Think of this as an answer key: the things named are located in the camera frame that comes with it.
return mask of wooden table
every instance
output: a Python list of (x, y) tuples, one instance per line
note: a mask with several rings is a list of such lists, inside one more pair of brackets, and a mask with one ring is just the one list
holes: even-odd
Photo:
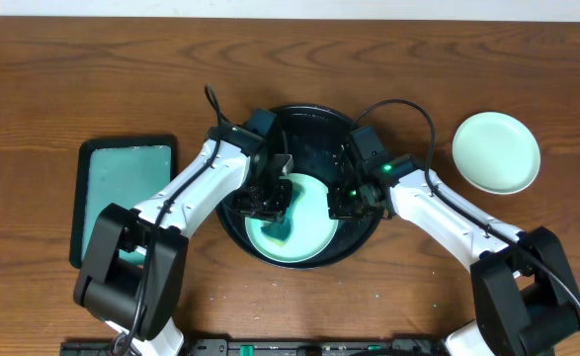
[[(580, 286), (580, 25), (0, 18), (0, 354), (114, 335), (71, 297), (79, 145), (170, 133), (184, 167), (214, 123), (205, 83), (237, 123), (288, 103), (355, 116), (386, 98), (418, 102), (438, 129), (433, 168), (499, 219), (555, 231)], [(489, 110), (538, 139), (541, 170), (525, 192), (492, 196), (456, 173), (456, 128)], [(383, 108), (365, 124), (393, 151), (424, 157), (417, 113)], [(175, 314), (185, 331), (234, 338), (446, 335), (473, 317), (467, 272), (408, 222), (383, 222), (334, 266), (290, 271), (240, 250), (215, 215), (191, 241)], [(558, 354), (580, 354), (580, 334)]]

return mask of light green plate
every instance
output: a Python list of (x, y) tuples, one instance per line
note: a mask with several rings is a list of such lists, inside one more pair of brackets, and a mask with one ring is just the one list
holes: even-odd
[(453, 156), (469, 183), (494, 194), (520, 192), (539, 172), (536, 138), (521, 122), (501, 113), (477, 114), (462, 123)]
[(246, 232), (254, 247), (264, 256), (278, 262), (296, 263), (320, 253), (331, 242), (338, 221), (329, 219), (328, 189), (322, 182), (298, 173), (283, 179), (290, 179), (304, 192), (304, 196), (295, 202), (291, 217), (286, 217), (292, 223), (287, 242), (278, 245), (261, 232), (261, 227), (270, 222), (246, 218)]

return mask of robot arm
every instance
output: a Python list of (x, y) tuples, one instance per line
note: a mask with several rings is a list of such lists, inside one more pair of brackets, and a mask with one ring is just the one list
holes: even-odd
[[(429, 170), (431, 190), (423, 165), (411, 155), (393, 158), (372, 128), (350, 133), (342, 153), (344, 176), (353, 178), (330, 191), (330, 216), (357, 219), (385, 209), (390, 218), (399, 215), (428, 232), (470, 272), (476, 322), (447, 338), (452, 355), (538, 355), (580, 330), (580, 311), (541, 268), (547, 266), (580, 305), (579, 288), (552, 232), (524, 232), (498, 221)], [(515, 282), (520, 275), (535, 275), (535, 282), (521, 291)]]
[[(142, 269), (119, 258), (119, 249), (142, 252), (165, 201), (173, 198), (160, 222), (153, 258), (145, 261), (150, 273), (133, 344), (145, 356), (177, 354), (183, 337), (171, 315), (180, 297), (189, 238), (224, 199), (228, 208), (245, 216), (283, 218), (291, 182), (278, 178), (291, 171), (292, 160), (282, 153), (281, 137), (278, 119), (266, 111), (256, 112), (245, 128), (223, 122), (221, 128), (210, 129), (191, 165), (155, 196), (132, 210), (107, 206), (92, 231), (74, 289), (75, 303), (117, 331), (131, 329)], [(212, 165), (192, 181), (212, 158), (216, 144)]]

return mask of black bowl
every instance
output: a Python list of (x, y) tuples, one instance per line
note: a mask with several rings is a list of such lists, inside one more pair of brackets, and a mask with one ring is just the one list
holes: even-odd
[[(327, 186), (335, 182), (340, 174), (335, 155), (340, 152), (351, 119), (313, 104), (288, 105), (271, 111), (281, 119), (288, 137), (288, 149), (294, 164), (292, 173), (310, 175)], [(243, 216), (226, 209), (223, 204), (217, 206), (217, 214), (228, 235), (243, 250), (269, 264), (295, 269), (324, 267), (349, 257), (369, 239), (382, 216), (378, 213), (361, 221), (339, 221), (333, 239), (320, 253), (302, 262), (284, 263), (264, 256), (252, 245)]]

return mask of black cable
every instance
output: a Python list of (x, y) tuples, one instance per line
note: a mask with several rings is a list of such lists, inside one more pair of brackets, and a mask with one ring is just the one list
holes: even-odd
[(555, 273), (553, 273), (544, 263), (542, 263), (540, 260), (538, 260), (537, 258), (535, 258), (525, 247), (523, 247), (522, 245), (518, 244), (513, 239), (511, 239), (511, 238), (503, 235), (499, 231), (495, 230), (489, 223), (480, 222), (477, 218), (473, 217), (468, 212), (466, 212), (464, 209), (462, 209), (461, 207), (459, 207), (458, 205), (456, 205), (455, 203), (453, 203), (450, 199), (448, 199), (446, 196), (444, 196), (443, 193), (441, 193), (441, 190), (438, 188), (437, 185), (435, 185), (435, 184), (432, 183), (432, 181), (430, 179), (430, 165), (432, 163), (432, 157), (433, 157), (433, 155), (435, 153), (435, 146), (436, 146), (436, 143), (437, 143), (437, 136), (436, 136), (436, 133), (435, 133), (435, 125), (432, 122), (432, 119), (430, 118), (430, 115), (428, 115), (428, 113), (422, 107), (420, 107), (419, 105), (417, 105), (417, 104), (415, 104), (415, 103), (413, 103), (411, 101), (404, 100), (404, 99), (389, 99), (389, 100), (384, 100), (384, 101), (381, 101), (379, 103), (373, 104), (370, 107), (368, 107), (366, 110), (364, 110), (358, 116), (358, 118), (353, 121), (353, 123), (351, 125), (351, 129), (353, 129), (356, 126), (356, 124), (360, 121), (360, 119), (362, 117), (364, 117), (366, 114), (368, 114), (372, 110), (374, 110), (374, 109), (376, 109), (376, 108), (378, 108), (378, 107), (380, 107), (382, 105), (386, 105), (386, 104), (405, 104), (405, 105), (408, 105), (410, 107), (413, 107), (413, 108), (417, 109), (417, 111), (419, 111), (424, 116), (424, 118), (426, 118), (426, 121), (428, 122), (428, 126), (430, 127), (430, 149), (428, 150), (428, 156), (426, 158), (426, 164), (424, 165), (424, 176), (425, 176), (425, 179), (426, 179), (426, 184), (430, 188), (430, 191), (432, 192), (432, 194), (436, 195), (442, 202), (444, 202), (448, 207), (450, 207), (451, 209), (453, 209), (455, 212), (461, 214), (466, 219), (468, 219), (469, 221), (471, 221), (472, 223), (474, 223), (476, 226), (482, 228), (486, 233), (493, 235), (494, 237), (500, 239), (501, 241), (505, 242), (509, 246), (515, 247), (516, 250), (519, 251), (520, 254), (523, 255), (523, 257), (525, 257), (530, 263), (532, 263), (537, 268), (539, 268), (545, 275), (547, 275), (559, 287), (561, 287), (561, 289), (564, 291), (564, 293), (570, 299), (571, 304), (573, 305), (573, 307), (575, 307), (575, 309), (577, 309), (577, 312), (579, 312), (579, 316), (580, 316), (580, 302), (579, 302), (579, 299), (559, 279), (559, 277), (557, 277), (557, 275), (555, 275)]
[[(126, 334), (124, 332), (121, 332), (112, 340), (112, 342), (110, 343), (110, 352), (111, 353), (119, 352), (119, 350), (120, 350), (119, 345), (121, 344), (121, 341), (124, 342), (125, 337), (126, 337)], [(131, 344), (129, 346), (129, 349), (127, 350), (127, 355), (128, 356), (142, 356), (140, 351), (138, 351), (138, 349), (136, 349), (133, 346), (133, 344)]]
[(164, 216), (167, 214), (167, 212), (169, 212), (169, 209), (171, 209), (171, 206), (178, 198), (178, 196), (180, 196), (180, 194), (182, 194), (182, 192), (184, 192), (184, 190), (187, 189), (191, 185), (191, 183), (193, 183), (196, 179), (198, 179), (202, 175), (202, 173), (204, 173), (204, 171), (206, 171), (209, 167), (212, 166), (212, 163), (214, 162), (214, 159), (216, 158), (217, 153), (219, 152), (219, 145), (221, 143), (221, 138), (223, 137), (221, 131), (221, 121), (222, 120), (228, 121), (228, 119), (225, 118), (225, 116), (219, 109), (219, 103), (217, 102), (217, 98), (214, 94), (214, 90), (212, 90), (212, 87), (206, 85), (204, 91), (207, 95), (208, 102), (214, 108), (217, 114), (217, 129), (219, 138), (214, 146), (214, 149), (212, 150), (212, 154), (204, 163), (204, 165), (197, 172), (195, 172), (195, 174), (191, 176), (191, 178), (189, 178), (182, 186), (180, 186), (180, 188), (178, 188), (173, 193), (173, 195), (169, 197), (169, 199), (167, 199), (164, 202), (164, 205), (160, 209), (160, 212), (158, 213), (155, 223), (151, 227), (151, 237), (147, 244), (144, 262), (142, 264), (143, 265), (142, 277), (140, 279), (140, 285), (138, 287), (140, 289), (140, 292), (138, 294), (138, 303), (136, 304), (135, 313), (133, 315), (133, 323), (131, 324), (129, 334), (124, 336), (123, 346), (118, 352), (114, 353), (114, 355), (116, 356), (125, 356), (127, 354), (131, 346), (131, 342), (133, 341), (133, 337), (138, 333), (138, 329), (140, 328), (140, 321), (142, 320), (142, 316), (144, 315), (145, 312), (144, 300), (147, 293), (147, 282), (149, 279), (151, 259), (153, 258), (153, 253), (155, 250), (155, 242), (160, 237), (160, 225), (162, 224), (162, 220), (164, 220)]

